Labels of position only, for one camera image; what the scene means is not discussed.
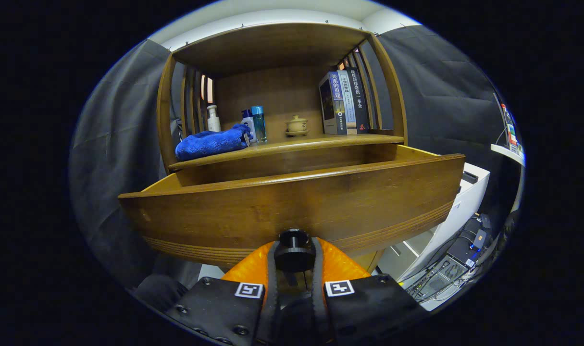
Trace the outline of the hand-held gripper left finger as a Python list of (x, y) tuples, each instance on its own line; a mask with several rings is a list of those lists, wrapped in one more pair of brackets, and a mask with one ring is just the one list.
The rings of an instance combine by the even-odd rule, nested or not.
[(233, 346), (274, 346), (279, 290), (278, 241), (250, 253), (222, 278), (203, 277), (167, 315), (211, 340)]

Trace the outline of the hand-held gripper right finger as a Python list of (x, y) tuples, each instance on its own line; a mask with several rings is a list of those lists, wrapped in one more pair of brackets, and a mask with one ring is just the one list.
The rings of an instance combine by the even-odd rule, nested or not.
[(324, 239), (313, 237), (311, 244), (317, 344), (386, 344), (429, 316), (389, 274), (372, 276)]

